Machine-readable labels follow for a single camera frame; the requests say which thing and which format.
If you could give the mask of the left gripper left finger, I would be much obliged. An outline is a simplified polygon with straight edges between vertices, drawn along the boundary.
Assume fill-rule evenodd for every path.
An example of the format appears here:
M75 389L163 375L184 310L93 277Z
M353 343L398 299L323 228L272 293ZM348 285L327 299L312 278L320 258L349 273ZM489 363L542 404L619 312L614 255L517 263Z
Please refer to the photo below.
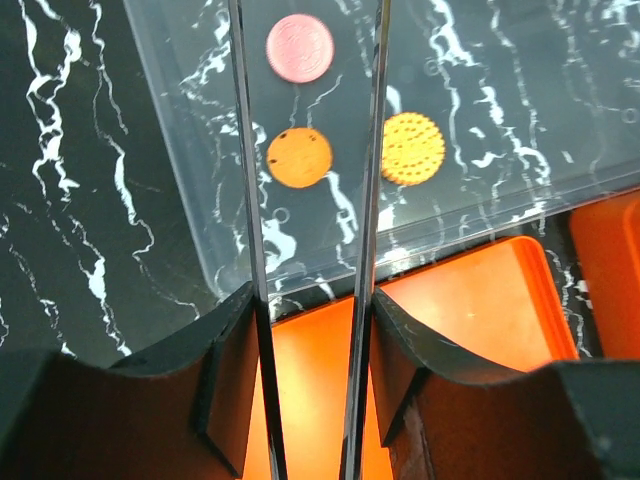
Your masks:
M112 365L151 386L169 383L154 402L182 402L152 422L176 420L180 413L187 437L202 447L222 473L244 473L254 382L258 363L254 302L246 283L211 312L165 339Z

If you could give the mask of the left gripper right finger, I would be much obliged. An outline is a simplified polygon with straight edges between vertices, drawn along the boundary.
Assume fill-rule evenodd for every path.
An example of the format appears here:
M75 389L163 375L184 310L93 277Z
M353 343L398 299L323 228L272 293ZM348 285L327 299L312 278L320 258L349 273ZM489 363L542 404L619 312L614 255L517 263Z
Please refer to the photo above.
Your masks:
M487 389L520 372L476 355L420 323L381 290L373 296L372 378L381 444L392 445L404 415L429 381L440 388L426 431L448 442L487 448L534 448L528 419L500 416Z

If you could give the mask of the black metal tongs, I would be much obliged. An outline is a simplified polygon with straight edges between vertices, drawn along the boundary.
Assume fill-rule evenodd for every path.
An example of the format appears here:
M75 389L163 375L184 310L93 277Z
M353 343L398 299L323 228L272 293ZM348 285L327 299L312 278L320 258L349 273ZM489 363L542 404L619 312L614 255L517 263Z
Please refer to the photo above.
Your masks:
M251 88L245 37L249 23L245 8L238 1L228 4L231 30L231 56L236 91L236 119L240 153L244 172L247 233L251 259L252 282L256 301L261 378L266 414L267 440L271 476L287 476L284 434L276 374L275 350L269 316L269 277L266 272L264 232L260 206L260 189L256 174L255 139L251 118ZM304 208L294 218L294 230L303 240L303 260L320 270L321 262L336 266L329 258L330 241L345 241L345 250L357 258L354 267L355 305L352 313L350 351L347 377L346 407L341 447L339 476L359 479L363 472L363 436L366 419L366 393L370 335L373 318L372 297L375 284L378 200L383 150L383 123L386 108L387 64L391 4L377 5L372 41L371 91L366 93L356 85L332 102L322 113L323 126L337 136L349 173L362 195L361 212L341 217L334 226L328 223L325 211L313 213Z

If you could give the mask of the orange box lid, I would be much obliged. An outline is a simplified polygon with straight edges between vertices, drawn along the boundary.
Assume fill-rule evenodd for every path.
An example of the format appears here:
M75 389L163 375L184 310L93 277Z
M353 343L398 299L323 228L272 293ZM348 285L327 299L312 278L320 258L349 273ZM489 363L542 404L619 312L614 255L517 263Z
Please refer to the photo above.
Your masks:
M579 357L545 250L500 239L382 286L419 322L518 371ZM343 436L353 300L273 329L288 476L335 479Z

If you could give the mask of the orange compartment cookie box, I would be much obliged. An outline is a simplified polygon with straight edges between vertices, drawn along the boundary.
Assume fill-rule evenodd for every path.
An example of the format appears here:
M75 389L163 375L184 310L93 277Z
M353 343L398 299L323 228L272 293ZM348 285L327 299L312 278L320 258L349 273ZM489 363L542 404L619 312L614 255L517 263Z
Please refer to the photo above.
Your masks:
M603 354L639 358L639 192L574 210L570 232Z

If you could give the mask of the yellow round cookie bottom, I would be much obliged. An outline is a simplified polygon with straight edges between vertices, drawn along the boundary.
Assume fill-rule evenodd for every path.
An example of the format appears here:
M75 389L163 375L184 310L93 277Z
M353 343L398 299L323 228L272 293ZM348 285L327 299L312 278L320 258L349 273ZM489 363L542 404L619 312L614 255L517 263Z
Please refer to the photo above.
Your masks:
M438 126L417 112L402 112L384 123L381 174L404 186L422 184L443 165L446 143Z

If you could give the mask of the orange chocolate chip cookie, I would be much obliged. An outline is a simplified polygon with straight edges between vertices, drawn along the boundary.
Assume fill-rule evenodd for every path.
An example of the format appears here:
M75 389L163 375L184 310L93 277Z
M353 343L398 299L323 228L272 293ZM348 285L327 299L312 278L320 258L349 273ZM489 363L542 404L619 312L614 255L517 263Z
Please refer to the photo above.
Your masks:
M296 127L278 134L267 149L270 174L282 185L303 189L319 182L331 169L333 150L318 130Z

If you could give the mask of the clear plastic tray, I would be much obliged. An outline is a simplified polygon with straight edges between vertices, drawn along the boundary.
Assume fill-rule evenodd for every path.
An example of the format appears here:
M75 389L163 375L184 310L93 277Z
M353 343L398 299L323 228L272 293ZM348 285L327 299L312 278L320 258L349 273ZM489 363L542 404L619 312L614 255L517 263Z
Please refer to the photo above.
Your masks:
M250 278L242 153L256 162L272 294L353 276L384 126L376 266L392 275L639 183L635 1L129 1L125 10L201 268Z

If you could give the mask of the pink round cookie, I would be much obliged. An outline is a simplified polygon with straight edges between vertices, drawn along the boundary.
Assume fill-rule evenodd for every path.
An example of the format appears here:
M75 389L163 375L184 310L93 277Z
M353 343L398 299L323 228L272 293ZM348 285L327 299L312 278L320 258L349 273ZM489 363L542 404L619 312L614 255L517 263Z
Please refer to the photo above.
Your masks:
M308 14L291 14L274 24L266 38L266 57L282 79L311 83L330 68L335 46L328 27Z

